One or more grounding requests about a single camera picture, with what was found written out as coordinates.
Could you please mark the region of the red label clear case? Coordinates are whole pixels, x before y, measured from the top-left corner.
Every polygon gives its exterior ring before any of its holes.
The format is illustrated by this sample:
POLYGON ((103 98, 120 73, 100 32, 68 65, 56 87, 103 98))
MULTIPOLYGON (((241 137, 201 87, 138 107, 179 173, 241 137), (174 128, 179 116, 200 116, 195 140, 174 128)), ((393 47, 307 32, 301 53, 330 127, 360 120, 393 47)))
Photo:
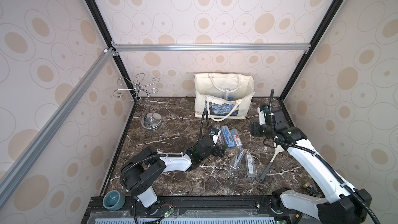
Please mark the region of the red label clear case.
POLYGON ((231 132, 231 136, 233 138, 233 141, 235 143, 235 146, 236 147, 242 147, 243 144, 241 142, 241 138, 240 138, 240 135, 239 135, 238 131, 236 129, 233 129, 230 132, 231 132))

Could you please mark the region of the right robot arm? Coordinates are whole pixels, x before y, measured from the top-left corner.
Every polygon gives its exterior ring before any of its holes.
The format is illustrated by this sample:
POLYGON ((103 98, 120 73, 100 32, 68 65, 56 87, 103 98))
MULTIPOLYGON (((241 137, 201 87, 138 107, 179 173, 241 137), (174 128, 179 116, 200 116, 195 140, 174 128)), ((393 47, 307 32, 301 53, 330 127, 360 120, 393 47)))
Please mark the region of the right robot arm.
POLYGON ((367 217, 378 224, 370 208, 371 195, 365 189, 357 190, 332 168, 299 128, 289 127, 283 111, 272 108, 273 98, 271 94, 268 104, 258 107, 259 121, 252 123, 251 134, 273 140, 276 153, 286 151, 293 156, 319 186, 323 197, 283 187, 272 192, 271 210, 282 214, 292 209, 323 224, 361 224, 367 217))

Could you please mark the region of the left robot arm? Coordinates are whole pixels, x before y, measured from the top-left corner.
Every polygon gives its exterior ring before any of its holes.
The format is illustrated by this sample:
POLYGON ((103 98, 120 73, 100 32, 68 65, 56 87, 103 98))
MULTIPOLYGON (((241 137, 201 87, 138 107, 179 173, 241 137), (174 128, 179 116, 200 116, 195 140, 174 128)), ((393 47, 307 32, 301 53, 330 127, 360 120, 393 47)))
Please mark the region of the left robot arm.
POLYGON ((159 198, 152 184, 165 172, 189 172, 198 168, 208 157, 223 158, 227 144, 217 145, 220 130, 211 128, 209 110, 201 117, 199 138, 195 144, 181 153, 162 153, 148 146, 126 162, 120 169, 120 184, 143 207, 159 205, 159 198))

